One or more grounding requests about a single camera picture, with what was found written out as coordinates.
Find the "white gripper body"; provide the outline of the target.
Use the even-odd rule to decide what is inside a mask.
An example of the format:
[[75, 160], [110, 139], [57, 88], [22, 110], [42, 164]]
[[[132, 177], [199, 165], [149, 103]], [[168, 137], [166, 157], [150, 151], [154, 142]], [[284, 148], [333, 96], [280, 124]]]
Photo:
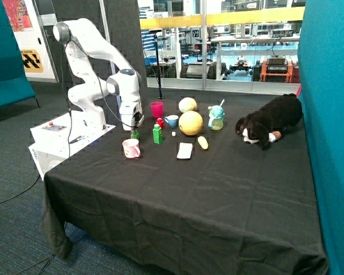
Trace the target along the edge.
[[141, 101], [122, 101], [119, 108], [120, 118], [122, 121], [123, 129], [131, 131], [138, 128], [144, 121]]

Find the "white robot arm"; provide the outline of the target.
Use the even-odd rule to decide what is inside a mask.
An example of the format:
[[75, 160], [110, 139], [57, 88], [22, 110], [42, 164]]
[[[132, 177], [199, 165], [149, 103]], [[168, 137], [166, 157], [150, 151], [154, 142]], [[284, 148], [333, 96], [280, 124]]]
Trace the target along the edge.
[[[119, 114], [123, 129], [131, 131], [144, 121], [140, 98], [141, 76], [130, 65], [124, 55], [111, 45], [98, 31], [93, 22], [86, 18], [58, 22], [53, 27], [55, 39], [65, 46], [72, 74], [83, 80], [82, 84], [68, 91], [70, 102], [84, 113], [89, 127], [106, 127], [102, 107], [96, 100], [107, 95], [120, 97]], [[108, 77], [101, 77], [95, 68], [95, 60], [113, 63], [118, 71]]]

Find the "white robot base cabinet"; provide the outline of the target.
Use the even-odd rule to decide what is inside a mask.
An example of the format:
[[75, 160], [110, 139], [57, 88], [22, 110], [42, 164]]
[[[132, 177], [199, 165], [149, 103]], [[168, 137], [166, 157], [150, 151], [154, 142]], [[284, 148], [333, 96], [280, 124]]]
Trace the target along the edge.
[[29, 151], [41, 179], [51, 169], [114, 129], [114, 125], [93, 125], [82, 111], [57, 116], [30, 129], [34, 143]]

